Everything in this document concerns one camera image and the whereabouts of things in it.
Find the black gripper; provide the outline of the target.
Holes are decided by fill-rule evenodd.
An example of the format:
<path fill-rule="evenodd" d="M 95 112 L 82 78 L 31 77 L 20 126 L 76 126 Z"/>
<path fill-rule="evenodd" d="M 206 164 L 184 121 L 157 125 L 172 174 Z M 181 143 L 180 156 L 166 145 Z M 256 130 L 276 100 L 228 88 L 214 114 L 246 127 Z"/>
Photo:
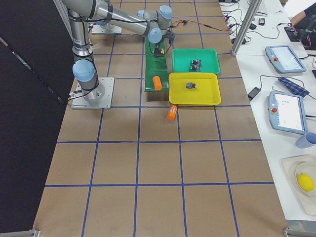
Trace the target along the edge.
<path fill-rule="evenodd" d="M 169 46 L 167 47 L 167 49 L 165 49 L 165 40 L 167 39 L 168 41 L 168 44 Z M 173 42 L 174 42 L 174 39 L 175 39 L 175 34 L 174 32 L 171 30 L 171 29 L 168 29 L 167 30 L 167 33 L 162 36 L 162 39 L 158 42 L 158 43 L 149 43 L 149 50 L 150 50 L 150 53 L 154 56 L 154 49 L 155 48 L 163 48 L 164 49 L 164 52 L 165 54 L 169 51 L 169 49 L 172 47 L 173 45 Z"/>

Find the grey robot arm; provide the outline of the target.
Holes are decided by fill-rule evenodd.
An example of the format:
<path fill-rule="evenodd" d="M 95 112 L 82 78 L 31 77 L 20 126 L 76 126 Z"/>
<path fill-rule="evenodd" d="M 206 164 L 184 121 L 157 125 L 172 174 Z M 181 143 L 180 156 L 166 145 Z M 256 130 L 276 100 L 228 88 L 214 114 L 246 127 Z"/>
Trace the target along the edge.
<path fill-rule="evenodd" d="M 172 9 L 168 5 L 161 5 L 157 10 L 139 10 L 137 14 L 131 14 L 114 7 L 109 0 L 64 0 L 62 4 L 67 10 L 73 42 L 72 70 L 80 85 L 80 90 L 70 95 L 73 106 L 77 106 L 79 100 L 86 102 L 87 106 L 97 106 L 107 92 L 98 78 L 89 41 L 90 29 L 98 25 L 107 34 L 126 29 L 146 37 L 150 43 L 158 44 L 171 27 Z"/>

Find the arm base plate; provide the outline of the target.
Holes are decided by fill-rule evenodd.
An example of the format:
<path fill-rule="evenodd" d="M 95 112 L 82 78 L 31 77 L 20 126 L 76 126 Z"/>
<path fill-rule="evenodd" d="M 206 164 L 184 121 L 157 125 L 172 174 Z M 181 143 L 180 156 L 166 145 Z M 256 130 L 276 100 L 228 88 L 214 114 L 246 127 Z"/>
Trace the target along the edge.
<path fill-rule="evenodd" d="M 82 91 L 77 83 L 78 93 L 71 96 L 72 109 L 110 109 L 112 104 L 115 78 L 98 78 L 99 84 L 90 93 Z"/>
<path fill-rule="evenodd" d="M 93 35 L 115 35 L 115 34 L 121 34 L 122 28 L 115 26 L 115 25 L 94 25 L 92 28 L 92 34 Z"/>

